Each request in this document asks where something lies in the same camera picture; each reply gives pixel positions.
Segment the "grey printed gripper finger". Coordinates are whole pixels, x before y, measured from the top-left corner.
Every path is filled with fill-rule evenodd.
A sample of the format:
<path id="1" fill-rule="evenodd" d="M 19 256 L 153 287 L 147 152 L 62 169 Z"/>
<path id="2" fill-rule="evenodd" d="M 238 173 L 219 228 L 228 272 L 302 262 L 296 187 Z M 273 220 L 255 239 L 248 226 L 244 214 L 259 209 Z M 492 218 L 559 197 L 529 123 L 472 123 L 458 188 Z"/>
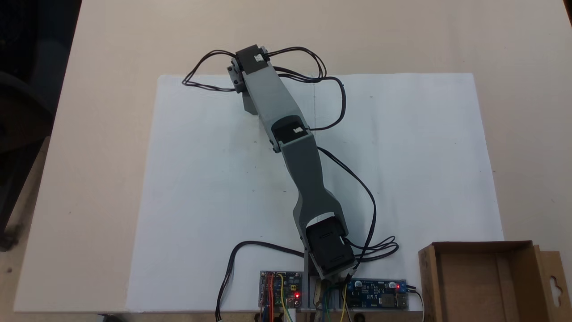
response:
<path id="1" fill-rule="evenodd" d="M 244 110 L 251 115 L 258 116 L 259 112 L 256 110 L 255 104 L 248 91 L 243 92 L 243 105 Z"/>

